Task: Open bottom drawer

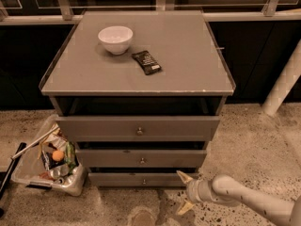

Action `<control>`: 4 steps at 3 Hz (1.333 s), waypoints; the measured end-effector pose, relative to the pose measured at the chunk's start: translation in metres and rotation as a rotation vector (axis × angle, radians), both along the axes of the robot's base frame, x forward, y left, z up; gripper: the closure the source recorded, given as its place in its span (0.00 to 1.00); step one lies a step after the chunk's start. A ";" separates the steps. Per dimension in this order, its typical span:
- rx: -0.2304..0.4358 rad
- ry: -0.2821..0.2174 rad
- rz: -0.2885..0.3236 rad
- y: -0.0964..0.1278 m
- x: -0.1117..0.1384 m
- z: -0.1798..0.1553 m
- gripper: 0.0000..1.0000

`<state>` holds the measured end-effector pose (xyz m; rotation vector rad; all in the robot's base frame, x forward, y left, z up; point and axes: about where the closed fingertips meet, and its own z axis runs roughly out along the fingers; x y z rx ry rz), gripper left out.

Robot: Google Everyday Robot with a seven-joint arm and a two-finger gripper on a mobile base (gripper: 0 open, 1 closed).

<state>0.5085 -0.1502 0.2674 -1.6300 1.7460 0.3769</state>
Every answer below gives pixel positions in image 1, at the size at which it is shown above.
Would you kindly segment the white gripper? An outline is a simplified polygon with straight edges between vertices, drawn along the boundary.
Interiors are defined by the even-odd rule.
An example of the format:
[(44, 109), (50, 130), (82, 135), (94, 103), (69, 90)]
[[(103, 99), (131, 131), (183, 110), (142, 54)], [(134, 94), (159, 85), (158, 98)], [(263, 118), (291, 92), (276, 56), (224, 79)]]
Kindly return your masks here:
[(181, 202), (176, 214), (182, 216), (194, 207), (194, 203), (213, 202), (215, 194), (212, 187), (212, 182), (209, 180), (193, 179), (188, 174), (177, 170), (177, 174), (186, 185), (187, 199)]

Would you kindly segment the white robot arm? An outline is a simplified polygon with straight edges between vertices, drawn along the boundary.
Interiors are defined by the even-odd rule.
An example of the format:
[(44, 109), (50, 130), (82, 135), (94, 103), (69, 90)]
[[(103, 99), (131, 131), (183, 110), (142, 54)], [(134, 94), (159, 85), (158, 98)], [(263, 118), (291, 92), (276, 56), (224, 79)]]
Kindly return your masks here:
[(240, 203), (277, 226), (301, 226), (301, 197), (295, 202), (250, 189), (226, 174), (216, 175), (212, 180), (194, 179), (178, 170), (177, 174), (186, 185), (186, 198), (177, 210), (183, 215), (197, 203), (213, 202), (226, 206)]

